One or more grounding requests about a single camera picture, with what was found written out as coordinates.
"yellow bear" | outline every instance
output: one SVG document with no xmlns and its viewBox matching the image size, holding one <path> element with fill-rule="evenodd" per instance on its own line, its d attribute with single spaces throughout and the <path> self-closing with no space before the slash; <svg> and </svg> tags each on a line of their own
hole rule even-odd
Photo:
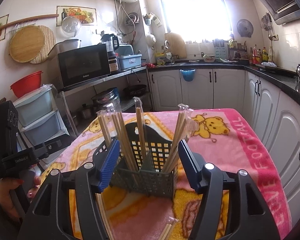
<svg viewBox="0 0 300 240">
<path fill-rule="evenodd" d="M 194 132 L 194 136 L 200 135 L 202 138 L 211 139 L 212 142 L 216 142 L 217 140 L 211 138 L 211 134 L 223 134 L 228 135 L 230 130 L 226 127 L 226 124 L 223 122 L 221 117 L 208 117 L 204 118 L 203 116 L 207 115 L 206 113 L 200 115 L 197 114 L 194 121 L 199 124 L 199 130 Z"/>
</svg>

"blender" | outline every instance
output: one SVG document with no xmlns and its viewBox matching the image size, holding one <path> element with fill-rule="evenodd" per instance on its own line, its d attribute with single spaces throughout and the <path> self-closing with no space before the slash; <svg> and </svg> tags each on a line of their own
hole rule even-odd
<svg viewBox="0 0 300 240">
<path fill-rule="evenodd" d="M 118 36 L 115 36 L 114 34 L 104 34 L 101 37 L 101 43 L 105 44 L 107 48 L 110 71 L 111 72 L 119 71 L 120 70 L 119 60 L 115 53 L 115 50 L 119 48 Z"/>
</svg>

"red bowl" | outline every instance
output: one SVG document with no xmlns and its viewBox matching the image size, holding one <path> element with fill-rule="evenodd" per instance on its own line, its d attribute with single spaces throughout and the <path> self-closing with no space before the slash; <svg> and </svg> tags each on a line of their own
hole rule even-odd
<svg viewBox="0 0 300 240">
<path fill-rule="evenodd" d="M 17 82 L 14 82 L 10 86 L 10 89 L 12 89 L 13 93 L 16 95 L 17 98 L 21 98 L 25 94 L 30 93 L 31 91 L 41 87 L 42 73 L 42 71 L 38 71 L 27 75 L 24 78 L 19 79 Z"/>
</svg>

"microwave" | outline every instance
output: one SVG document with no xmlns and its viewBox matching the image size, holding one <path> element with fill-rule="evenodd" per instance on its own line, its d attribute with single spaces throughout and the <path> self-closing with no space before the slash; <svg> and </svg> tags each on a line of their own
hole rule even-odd
<svg viewBox="0 0 300 240">
<path fill-rule="evenodd" d="M 48 62 L 48 77 L 58 89 L 110 74 L 105 44 L 82 47 L 58 53 Z"/>
</svg>

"blue gripper pad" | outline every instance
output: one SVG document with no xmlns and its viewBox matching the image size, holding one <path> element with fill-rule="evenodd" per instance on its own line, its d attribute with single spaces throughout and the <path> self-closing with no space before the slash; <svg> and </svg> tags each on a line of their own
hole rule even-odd
<svg viewBox="0 0 300 240">
<path fill-rule="evenodd" d="M 93 162 L 96 165 L 99 173 L 99 185 L 97 186 L 99 192 L 109 186 L 114 168 L 120 154 L 120 143 L 117 139 L 113 139 L 106 151 L 98 153 Z"/>
<path fill-rule="evenodd" d="M 198 153 L 191 152 L 185 140 L 179 142 L 178 152 L 190 187 L 193 188 L 195 192 L 199 191 L 202 187 L 200 185 L 202 181 L 202 168 L 206 163 L 204 158 Z"/>
</svg>

